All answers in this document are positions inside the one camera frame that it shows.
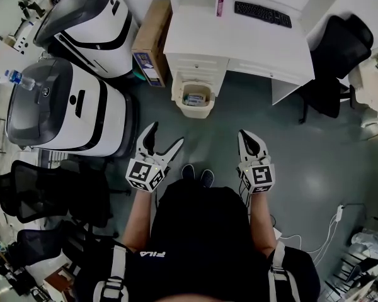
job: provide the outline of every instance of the shoulder strap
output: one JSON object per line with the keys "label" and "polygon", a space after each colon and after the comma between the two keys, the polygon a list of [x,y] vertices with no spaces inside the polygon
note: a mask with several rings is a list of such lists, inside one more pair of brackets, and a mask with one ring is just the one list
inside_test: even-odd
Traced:
{"label": "shoulder strap", "polygon": [[111,275],[106,281],[98,282],[94,291],[94,302],[127,302],[129,294],[124,285],[126,270],[126,249],[115,245]]}
{"label": "shoulder strap", "polygon": [[268,272],[270,302],[277,302],[276,285],[275,285],[276,281],[288,281],[291,286],[291,292],[292,292],[294,301],[300,302],[298,287],[294,279],[294,276],[289,271],[286,271],[282,267],[284,255],[285,255],[285,246],[282,242],[278,242],[276,250],[275,250],[275,255],[273,256],[272,266],[270,267],[269,272]]}

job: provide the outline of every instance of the trash bin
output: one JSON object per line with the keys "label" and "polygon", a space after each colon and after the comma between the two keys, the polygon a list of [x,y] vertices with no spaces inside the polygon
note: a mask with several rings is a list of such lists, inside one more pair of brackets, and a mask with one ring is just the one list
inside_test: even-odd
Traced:
{"label": "trash bin", "polygon": [[[184,103],[184,97],[193,93],[206,96],[205,106],[190,106]],[[206,118],[214,107],[215,94],[210,84],[198,81],[183,82],[180,76],[177,75],[173,83],[172,100],[175,101],[185,116],[189,118]]]}

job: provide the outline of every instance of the black t-shirt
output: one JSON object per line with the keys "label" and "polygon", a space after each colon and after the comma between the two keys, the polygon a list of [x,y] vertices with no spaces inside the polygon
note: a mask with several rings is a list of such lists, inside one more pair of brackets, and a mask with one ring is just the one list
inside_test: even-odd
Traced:
{"label": "black t-shirt", "polygon": [[[103,267],[105,278],[100,279],[97,268],[96,278],[81,270],[76,279],[77,293],[80,287],[87,294],[81,301],[92,300],[89,282],[95,286],[110,274],[112,254],[103,256],[98,267]],[[160,200],[146,251],[128,253],[125,285],[130,302],[157,301],[176,294],[268,301],[271,259],[254,249],[248,210],[232,189],[206,189],[180,180]],[[286,247],[283,266],[294,275],[301,301],[316,301],[319,278],[310,256]],[[279,298],[291,301],[282,293]]]}

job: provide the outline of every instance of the white drawer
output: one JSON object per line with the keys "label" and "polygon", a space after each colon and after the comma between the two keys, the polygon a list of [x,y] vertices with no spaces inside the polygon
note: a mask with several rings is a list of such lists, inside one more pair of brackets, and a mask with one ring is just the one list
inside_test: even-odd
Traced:
{"label": "white drawer", "polygon": [[257,63],[247,62],[245,60],[230,59],[227,70],[235,72],[249,73],[253,75],[269,77],[279,81],[291,82],[293,84],[304,84],[305,80],[301,75],[290,74],[277,69],[269,69]]}
{"label": "white drawer", "polygon": [[224,80],[225,71],[218,74],[203,73],[203,72],[189,72],[181,70],[171,70],[172,77],[179,73],[179,77],[183,82],[206,82],[212,86],[213,92],[216,96],[219,95],[222,81]]}
{"label": "white drawer", "polygon": [[171,70],[219,73],[227,69],[228,58],[188,53],[167,53]]}

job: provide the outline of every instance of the pink object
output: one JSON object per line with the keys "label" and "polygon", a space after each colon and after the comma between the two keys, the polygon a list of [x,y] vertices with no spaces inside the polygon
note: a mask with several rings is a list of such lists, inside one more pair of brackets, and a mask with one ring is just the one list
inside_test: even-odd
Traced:
{"label": "pink object", "polygon": [[222,15],[222,4],[224,3],[224,0],[219,0],[217,4],[217,17],[221,17]]}

